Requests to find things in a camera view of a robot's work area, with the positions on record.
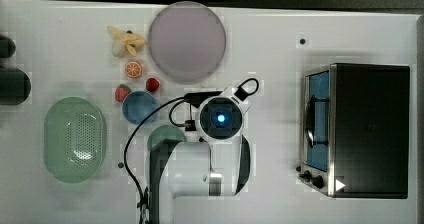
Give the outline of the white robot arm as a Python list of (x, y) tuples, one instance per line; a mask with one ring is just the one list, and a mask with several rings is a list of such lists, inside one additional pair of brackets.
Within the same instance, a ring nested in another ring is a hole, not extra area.
[(243, 189), (251, 169), (250, 144), (243, 135), (249, 96), (241, 85), (183, 96), (198, 109), (197, 140), (164, 138), (152, 146), (143, 224), (173, 224), (178, 197), (235, 196)]

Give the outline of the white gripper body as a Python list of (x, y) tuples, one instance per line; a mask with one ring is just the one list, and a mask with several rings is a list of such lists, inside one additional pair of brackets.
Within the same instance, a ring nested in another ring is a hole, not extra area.
[(243, 85), (230, 84), (223, 90), (187, 93), (183, 100), (197, 108), (201, 118), (241, 118), (251, 106), (250, 96)]

